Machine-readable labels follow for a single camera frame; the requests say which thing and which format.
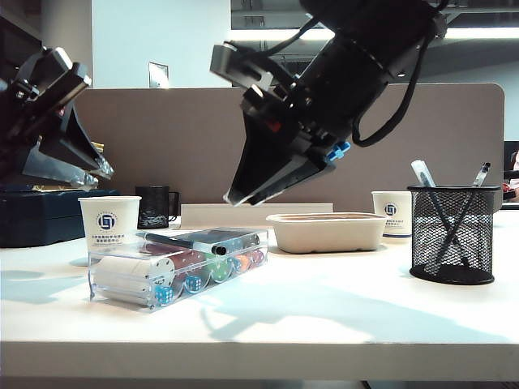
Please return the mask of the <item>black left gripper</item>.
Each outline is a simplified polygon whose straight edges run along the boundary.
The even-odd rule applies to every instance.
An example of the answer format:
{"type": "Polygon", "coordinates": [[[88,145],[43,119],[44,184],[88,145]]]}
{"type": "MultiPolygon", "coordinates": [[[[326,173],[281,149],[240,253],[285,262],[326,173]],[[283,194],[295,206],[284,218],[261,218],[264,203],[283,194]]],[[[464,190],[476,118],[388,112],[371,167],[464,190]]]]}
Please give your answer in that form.
{"type": "Polygon", "coordinates": [[[114,169],[76,115],[76,82],[59,78],[43,92],[19,79],[1,92],[1,178],[46,179],[93,190],[114,169]]]}

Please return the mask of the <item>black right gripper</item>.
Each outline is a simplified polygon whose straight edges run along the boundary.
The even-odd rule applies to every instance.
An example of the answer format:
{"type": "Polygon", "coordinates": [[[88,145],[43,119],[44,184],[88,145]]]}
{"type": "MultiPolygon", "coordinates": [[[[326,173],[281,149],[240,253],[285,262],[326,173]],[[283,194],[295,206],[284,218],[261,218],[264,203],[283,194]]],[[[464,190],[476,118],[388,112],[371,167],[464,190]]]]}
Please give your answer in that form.
{"type": "Polygon", "coordinates": [[[331,173],[351,148],[353,87],[319,77],[286,79],[274,88],[242,83],[241,108],[246,141],[224,200],[259,205],[289,188],[331,173]],[[294,153],[277,143],[335,143],[320,154],[294,153]]]}

